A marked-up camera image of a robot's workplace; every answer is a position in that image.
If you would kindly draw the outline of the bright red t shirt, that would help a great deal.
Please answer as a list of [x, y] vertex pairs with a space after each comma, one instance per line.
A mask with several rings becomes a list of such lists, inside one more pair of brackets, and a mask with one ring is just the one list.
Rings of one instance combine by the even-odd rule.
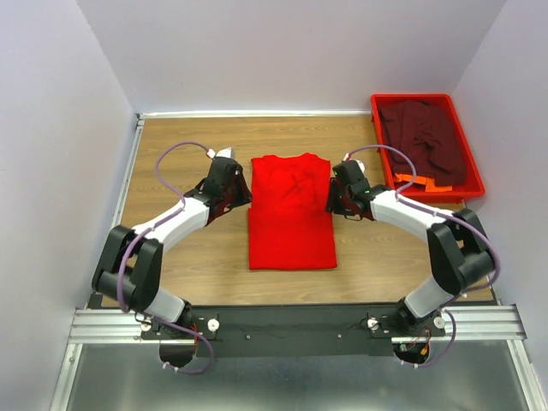
[[312, 153], [253, 158], [248, 209], [248, 266], [253, 271], [337, 267], [332, 215], [326, 210], [331, 163]]

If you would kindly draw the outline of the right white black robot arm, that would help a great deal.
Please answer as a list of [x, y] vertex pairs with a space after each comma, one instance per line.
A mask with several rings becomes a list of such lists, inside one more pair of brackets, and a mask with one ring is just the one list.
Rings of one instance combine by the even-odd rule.
[[498, 275], [500, 258], [473, 211], [440, 210], [384, 185], [373, 187], [360, 162], [353, 159], [336, 165], [333, 174], [328, 212], [389, 223], [417, 236], [428, 247], [431, 276], [400, 299], [386, 319], [371, 319], [372, 327], [411, 336], [441, 307], [477, 289], [483, 279]]

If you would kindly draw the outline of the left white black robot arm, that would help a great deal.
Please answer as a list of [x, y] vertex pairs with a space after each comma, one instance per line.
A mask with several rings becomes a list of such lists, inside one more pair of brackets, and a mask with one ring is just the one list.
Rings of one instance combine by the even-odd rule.
[[192, 305], [162, 289], [164, 255], [179, 241], [233, 208], [251, 202], [242, 166], [221, 151], [207, 176], [170, 209], [132, 228], [110, 230], [92, 278], [92, 289], [116, 300], [125, 311], [160, 320], [169, 337], [194, 331]]

